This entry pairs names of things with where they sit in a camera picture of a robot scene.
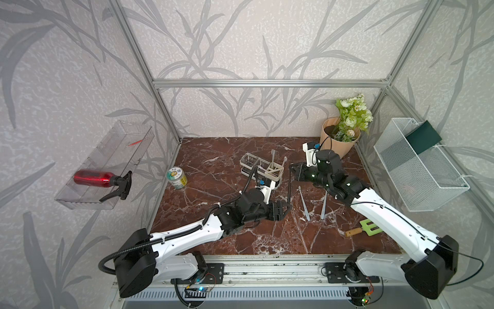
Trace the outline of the black toothbrush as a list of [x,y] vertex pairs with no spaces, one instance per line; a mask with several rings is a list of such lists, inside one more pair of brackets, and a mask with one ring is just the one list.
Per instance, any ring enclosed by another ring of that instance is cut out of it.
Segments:
[[288,167],[288,192],[287,192],[287,203],[292,204],[292,168],[291,165]]

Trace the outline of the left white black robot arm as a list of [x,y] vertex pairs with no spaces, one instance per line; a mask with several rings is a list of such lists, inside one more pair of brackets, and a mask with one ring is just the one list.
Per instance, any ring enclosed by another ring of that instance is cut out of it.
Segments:
[[99,261],[101,272],[115,276],[119,295],[128,298],[151,284],[168,280],[199,279],[207,272],[202,255],[190,249],[233,236],[250,222],[282,221],[292,210],[289,200],[270,200],[266,186],[240,193],[216,203],[207,215],[192,224],[161,233],[140,229],[120,250]]

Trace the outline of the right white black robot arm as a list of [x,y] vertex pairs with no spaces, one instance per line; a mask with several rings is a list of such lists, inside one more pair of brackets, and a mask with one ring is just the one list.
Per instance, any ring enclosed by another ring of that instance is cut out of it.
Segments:
[[422,228],[357,176],[348,175],[341,158],[314,142],[302,146],[305,163],[292,164],[295,180],[324,189],[335,200],[376,224],[404,252],[399,256],[356,251],[345,261],[346,278],[357,283],[361,277],[380,277],[408,283],[427,299],[437,299],[457,272],[461,256],[458,242],[449,235],[439,237]]

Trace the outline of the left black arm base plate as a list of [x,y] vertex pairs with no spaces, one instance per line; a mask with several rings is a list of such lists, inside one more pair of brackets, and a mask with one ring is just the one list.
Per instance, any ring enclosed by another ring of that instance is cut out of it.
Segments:
[[179,279],[178,285],[221,284],[225,275],[225,264],[207,263],[207,270],[199,269],[190,279]]

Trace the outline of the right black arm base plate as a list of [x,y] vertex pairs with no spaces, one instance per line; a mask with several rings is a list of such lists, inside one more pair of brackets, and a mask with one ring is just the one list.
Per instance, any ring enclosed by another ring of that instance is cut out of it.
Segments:
[[376,276],[365,276],[354,265],[347,266],[346,263],[329,262],[322,268],[322,274],[328,283],[351,284],[351,283],[379,283],[381,280]]

